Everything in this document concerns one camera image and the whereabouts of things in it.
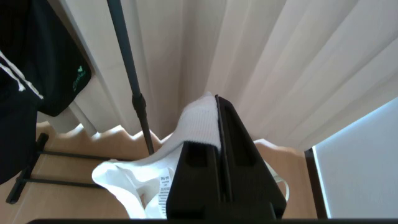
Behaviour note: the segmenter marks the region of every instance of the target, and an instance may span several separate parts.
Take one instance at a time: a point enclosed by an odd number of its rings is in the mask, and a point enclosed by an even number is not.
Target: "white strap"
[[[285,184],[285,187],[286,187],[286,196],[285,196],[285,199],[286,199],[286,202],[287,202],[288,199],[289,199],[289,195],[290,195],[289,185],[287,184],[286,180],[284,180],[283,178],[281,178],[281,177],[275,172],[275,170],[274,170],[266,161],[264,161],[264,162],[266,163],[269,172],[270,172],[271,175],[274,177],[275,182],[277,182],[277,183],[283,182],[283,183]]]
[[[18,75],[18,77],[19,77],[20,79],[22,79],[22,80],[26,83],[26,85],[29,86],[29,88],[30,88],[40,99],[43,99],[43,96],[39,93],[39,91],[37,91],[37,89],[35,88],[35,86],[33,86],[33,84],[32,84],[30,81],[27,81],[27,80],[25,79],[24,74],[23,74],[12,62],[10,62],[10,61],[6,58],[6,56],[1,52],[1,50],[0,50],[0,57],[3,58],[3,59],[7,62],[8,66],[12,69],[12,71],[14,71],[14,72]],[[19,86],[19,91],[24,91],[24,90],[25,90],[25,87],[22,85],[22,83],[14,76],[14,74],[10,71],[9,68],[6,67],[6,68],[7,68],[7,70],[6,70],[6,69],[4,69],[4,67],[5,67],[5,66],[3,66],[3,65],[1,66],[1,68],[2,68],[4,71],[6,71],[6,72],[8,73],[8,75],[9,75],[11,78],[17,80],[18,86]]]

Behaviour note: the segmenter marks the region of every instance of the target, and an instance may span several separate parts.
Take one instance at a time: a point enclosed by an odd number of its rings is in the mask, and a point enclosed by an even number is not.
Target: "black garment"
[[[59,115],[91,78],[78,47],[46,0],[0,0],[0,50],[32,82],[0,69],[0,184],[26,167],[35,144],[37,111]]]

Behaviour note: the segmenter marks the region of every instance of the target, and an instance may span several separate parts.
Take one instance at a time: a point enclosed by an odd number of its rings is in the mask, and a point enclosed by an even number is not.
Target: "curtain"
[[[105,0],[50,2],[93,78],[58,132],[140,131]],[[306,150],[398,96],[398,1],[122,0],[149,126],[170,134],[204,92],[253,139]]]

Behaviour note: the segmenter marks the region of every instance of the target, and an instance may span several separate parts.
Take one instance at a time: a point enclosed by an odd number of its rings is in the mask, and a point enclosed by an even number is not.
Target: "white care label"
[[[170,172],[168,168],[162,170],[160,173],[160,186],[159,186],[159,209],[162,218],[167,218],[166,216],[166,201],[169,196],[170,188],[172,186],[172,180],[170,178]]]

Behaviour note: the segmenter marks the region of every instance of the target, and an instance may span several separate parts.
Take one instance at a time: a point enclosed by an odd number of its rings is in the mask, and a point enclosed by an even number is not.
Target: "white wall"
[[[329,217],[398,218],[398,98],[317,144],[315,154]]]

